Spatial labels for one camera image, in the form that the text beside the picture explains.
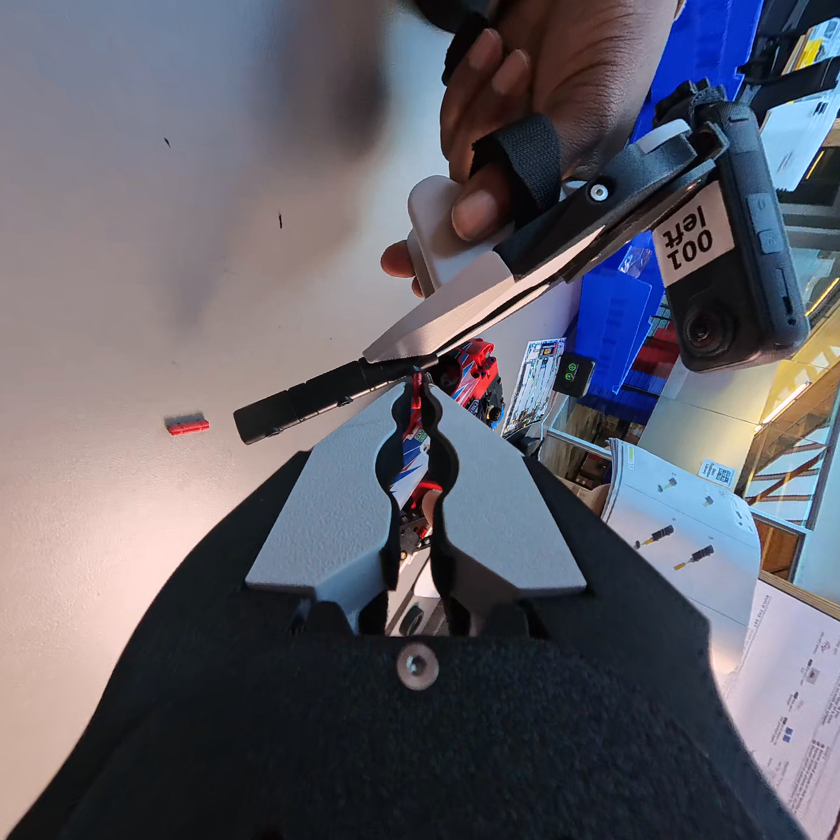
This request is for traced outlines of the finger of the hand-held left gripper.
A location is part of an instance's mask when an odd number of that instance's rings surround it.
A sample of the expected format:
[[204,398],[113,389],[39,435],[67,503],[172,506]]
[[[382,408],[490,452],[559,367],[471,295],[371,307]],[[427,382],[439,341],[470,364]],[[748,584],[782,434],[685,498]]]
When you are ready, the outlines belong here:
[[429,299],[444,293],[435,318],[424,316],[420,355],[442,357],[460,340],[474,338],[546,294],[556,281],[514,280],[506,266],[436,266],[428,271]]
[[604,227],[568,246],[542,268],[516,280],[494,250],[474,259],[453,279],[391,326],[363,353],[367,361],[394,361],[440,354],[468,336],[494,326],[551,287],[551,277],[595,241]]

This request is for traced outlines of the person's left hand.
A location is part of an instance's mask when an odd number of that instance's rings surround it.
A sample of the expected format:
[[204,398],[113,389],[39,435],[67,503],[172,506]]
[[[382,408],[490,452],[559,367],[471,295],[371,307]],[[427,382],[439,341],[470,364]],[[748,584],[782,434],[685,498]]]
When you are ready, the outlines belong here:
[[561,180],[584,180],[624,147],[685,2],[498,2],[455,68],[439,113],[451,225],[468,243],[505,227],[513,186],[503,164],[475,174],[473,144],[532,113],[560,139]]

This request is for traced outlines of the white cardboard box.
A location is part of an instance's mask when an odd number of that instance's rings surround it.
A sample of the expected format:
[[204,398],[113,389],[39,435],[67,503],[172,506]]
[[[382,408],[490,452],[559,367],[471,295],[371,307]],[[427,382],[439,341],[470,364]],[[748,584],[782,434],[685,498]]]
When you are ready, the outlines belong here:
[[769,110],[761,129],[773,187],[792,192],[822,147],[839,109],[839,88]]

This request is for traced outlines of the red white blue lego car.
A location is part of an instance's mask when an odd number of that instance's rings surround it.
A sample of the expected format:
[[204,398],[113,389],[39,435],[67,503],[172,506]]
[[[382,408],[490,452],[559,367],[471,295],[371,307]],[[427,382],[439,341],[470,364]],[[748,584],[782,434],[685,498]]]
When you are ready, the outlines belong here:
[[[447,352],[429,371],[431,379],[445,394],[476,419],[496,429],[505,412],[501,378],[493,343],[473,339]],[[412,408],[402,438],[403,468],[391,486],[401,512],[401,561],[410,560],[429,546],[432,527],[423,513],[422,503],[432,490],[440,490],[427,477],[430,437],[422,422],[422,376],[413,376]]]

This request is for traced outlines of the wooden table frame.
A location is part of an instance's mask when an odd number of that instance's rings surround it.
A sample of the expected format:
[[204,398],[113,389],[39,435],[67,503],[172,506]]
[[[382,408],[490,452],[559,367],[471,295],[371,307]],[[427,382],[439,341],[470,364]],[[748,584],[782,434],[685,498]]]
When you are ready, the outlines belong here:
[[779,364],[738,480],[761,569],[839,603],[839,312]]

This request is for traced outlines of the yellow label box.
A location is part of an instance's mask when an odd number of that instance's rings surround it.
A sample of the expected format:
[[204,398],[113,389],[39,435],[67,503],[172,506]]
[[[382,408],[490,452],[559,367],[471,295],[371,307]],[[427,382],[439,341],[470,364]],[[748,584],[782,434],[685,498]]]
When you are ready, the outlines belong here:
[[804,69],[836,57],[839,57],[839,18],[832,17],[808,28],[799,38],[787,72]]

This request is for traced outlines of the black lego rod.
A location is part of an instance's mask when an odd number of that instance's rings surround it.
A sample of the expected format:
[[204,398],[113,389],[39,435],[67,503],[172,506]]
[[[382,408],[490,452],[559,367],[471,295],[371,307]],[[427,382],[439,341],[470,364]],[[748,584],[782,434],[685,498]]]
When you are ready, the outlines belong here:
[[349,362],[235,410],[238,435],[243,443],[252,445],[404,377],[425,371],[437,362],[438,356],[434,353],[386,362],[372,363],[364,359]]

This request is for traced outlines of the lego sticker sheet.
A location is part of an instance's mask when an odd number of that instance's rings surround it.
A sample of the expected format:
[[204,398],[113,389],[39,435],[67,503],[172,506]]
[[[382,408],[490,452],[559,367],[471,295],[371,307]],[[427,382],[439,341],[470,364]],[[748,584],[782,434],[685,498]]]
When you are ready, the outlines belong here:
[[540,423],[553,401],[553,383],[560,367],[565,338],[528,343],[512,398],[507,405],[504,438]]

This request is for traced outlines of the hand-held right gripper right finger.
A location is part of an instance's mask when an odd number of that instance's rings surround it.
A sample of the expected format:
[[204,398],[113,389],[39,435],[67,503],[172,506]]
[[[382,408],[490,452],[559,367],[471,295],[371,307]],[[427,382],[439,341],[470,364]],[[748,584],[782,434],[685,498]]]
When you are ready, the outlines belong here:
[[529,461],[434,384],[422,391],[434,504],[430,562],[453,636],[478,635],[493,609],[585,590]]

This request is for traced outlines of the red plastic bin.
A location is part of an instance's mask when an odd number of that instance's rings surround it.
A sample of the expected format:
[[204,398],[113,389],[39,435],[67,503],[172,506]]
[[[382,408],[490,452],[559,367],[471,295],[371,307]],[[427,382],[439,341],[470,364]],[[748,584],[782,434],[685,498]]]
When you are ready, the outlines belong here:
[[670,322],[646,337],[633,363],[633,370],[667,380],[678,358],[676,328]]

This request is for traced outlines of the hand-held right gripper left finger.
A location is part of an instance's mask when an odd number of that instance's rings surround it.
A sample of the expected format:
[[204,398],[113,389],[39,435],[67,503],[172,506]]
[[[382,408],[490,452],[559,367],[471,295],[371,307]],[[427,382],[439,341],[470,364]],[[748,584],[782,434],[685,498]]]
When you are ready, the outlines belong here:
[[336,603],[354,632],[383,634],[400,567],[391,486],[402,468],[403,387],[395,385],[311,450],[247,587]]

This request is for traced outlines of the lego instruction booklet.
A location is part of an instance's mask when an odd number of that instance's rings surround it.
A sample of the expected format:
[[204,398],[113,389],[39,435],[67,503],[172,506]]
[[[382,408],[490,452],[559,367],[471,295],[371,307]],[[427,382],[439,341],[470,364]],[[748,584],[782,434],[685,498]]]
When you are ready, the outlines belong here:
[[760,580],[745,501],[610,441],[603,520],[710,621],[719,690],[747,750],[810,838],[838,838],[838,620]]

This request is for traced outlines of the small black device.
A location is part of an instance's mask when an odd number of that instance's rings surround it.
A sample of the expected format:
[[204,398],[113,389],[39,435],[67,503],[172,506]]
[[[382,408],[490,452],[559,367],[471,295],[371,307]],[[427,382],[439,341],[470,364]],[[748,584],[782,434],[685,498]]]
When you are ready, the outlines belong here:
[[552,391],[580,399],[589,390],[596,361],[573,352],[564,352],[559,360]]

